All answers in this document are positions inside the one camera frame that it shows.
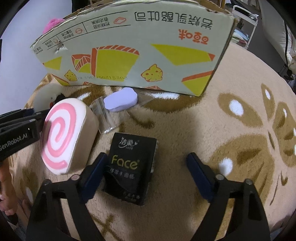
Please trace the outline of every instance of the lavender sponge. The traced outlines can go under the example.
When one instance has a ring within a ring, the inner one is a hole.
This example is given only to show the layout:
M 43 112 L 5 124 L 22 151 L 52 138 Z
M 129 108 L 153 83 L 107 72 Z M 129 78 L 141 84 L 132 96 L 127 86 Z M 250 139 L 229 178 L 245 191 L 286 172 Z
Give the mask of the lavender sponge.
M 108 95 L 104 99 L 105 108 L 112 112 L 126 110 L 138 102 L 137 93 L 129 87 Z

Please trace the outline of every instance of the pink fluffy object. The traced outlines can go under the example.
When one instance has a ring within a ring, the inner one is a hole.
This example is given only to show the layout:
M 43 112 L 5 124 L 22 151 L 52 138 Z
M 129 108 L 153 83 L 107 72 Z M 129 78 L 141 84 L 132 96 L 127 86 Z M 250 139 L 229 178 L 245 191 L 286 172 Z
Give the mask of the pink fluffy object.
M 45 26 L 42 34 L 46 34 L 49 30 L 51 30 L 54 26 L 58 25 L 61 22 L 64 22 L 64 19 L 54 18 L 49 21 L 49 23 Z

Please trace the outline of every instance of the clear plastic bag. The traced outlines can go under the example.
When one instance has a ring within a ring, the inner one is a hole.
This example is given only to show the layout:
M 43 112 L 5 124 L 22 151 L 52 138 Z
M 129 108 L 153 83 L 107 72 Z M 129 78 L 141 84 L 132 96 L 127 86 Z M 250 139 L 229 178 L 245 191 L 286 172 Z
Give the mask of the clear plastic bag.
M 153 100 L 152 96 L 139 93 L 137 89 L 134 91 L 138 94 L 138 102 L 133 107 L 142 106 Z M 121 123 L 129 119 L 129 113 L 127 110 L 112 112 L 105 108 L 104 99 L 107 95 L 104 95 L 91 103 L 91 109 L 99 120 L 99 132 L 100 134 L 108 133 L 109 131 L 118 127 Z

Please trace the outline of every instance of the yellow graphic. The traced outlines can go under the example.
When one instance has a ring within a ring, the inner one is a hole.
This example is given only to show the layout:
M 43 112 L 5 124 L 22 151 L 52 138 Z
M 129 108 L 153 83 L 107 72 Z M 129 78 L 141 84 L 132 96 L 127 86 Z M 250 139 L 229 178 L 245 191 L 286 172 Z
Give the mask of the yellow graphic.
M 71 70 L 68 70 L 68 72 L 65 74 L 65 77 L 69 81 L 77 81 L 76 75 Z
M 149 69 L 145 70 L 141 76 L 147 82 L 160 81 L 163 79 L 163 71 L 157 67 L 156 64 L 153 64 Z
M 96 78 L 104 76 L 109 80 L 112 80 L 112 76 L 120 76 L 123 78 L 115 80 L 123 82 L 138 57 L 139 52 L 130 47 L 109 45 L 93 48 L 91 73 Z
M 55 77 L 55 79 L 63 86 L 70 86 L 70 84 L 66 81 L 66 80 L 63 80 L 62 78 L 60 77 L 57 77 L 56 75 L 53 74 L 53 77 Z
M 62 57 L 58 57 L 43 63 L 43 65 L 47 68 L 60 70 L 61 62 L 62 62 Z
M 200 96 L 205 89 L 212 71 L 191 75 L 182 79 L 182 83 L 196 96 Z
M 80 73 L 91 73 L 91 64 L 90 63 L 86 63 L 84 64 L 79 70 L 78 72 Z
M 152 44 L 173 65 L 194 64 L 212 61 L 215 55 L 208 52 L 173 45 Z
M 91 73 L 91 56 L 87 54 L 72 55 L 72 62 L 75 70 L 80 73 Z

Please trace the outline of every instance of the beige plush rug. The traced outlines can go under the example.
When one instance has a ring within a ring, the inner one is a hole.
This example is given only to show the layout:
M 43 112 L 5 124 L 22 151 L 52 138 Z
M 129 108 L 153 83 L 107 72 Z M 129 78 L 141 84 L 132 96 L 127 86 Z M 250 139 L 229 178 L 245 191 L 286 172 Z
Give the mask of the beige plush rug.
M 46 76 L 36 91 L 50 81 Z M 89 105 L 116 87 L 63 87 L 63 94 Z M 115 131 L 155 137 L 159 141 L 156 167 L 146 204 L 136 206 L 97 191 L 87 203 L 107 241 L 190 240 L 208 208 L 186 167 L 185 157 L 196 152 L 202 161 L 230 180 L 251 178 L 256 185 L 270 228 L 282 224 L 296 207 L 296 97 L 269 66 L 242 47 L 230 44 L 213 79 L 201 97 L 162 94 L 130 112 Z M 32 106 L 34 94 L 26 104 Z M 89 158 L 108 152 L 115 131 L 98 135 Z M 19 197 L 34 199 L 46 169 L 35 143 L 10 158 Z M 229 202 L 217 238 L 226 230 Z M 70 231 L 79 238 L 65 207 Z

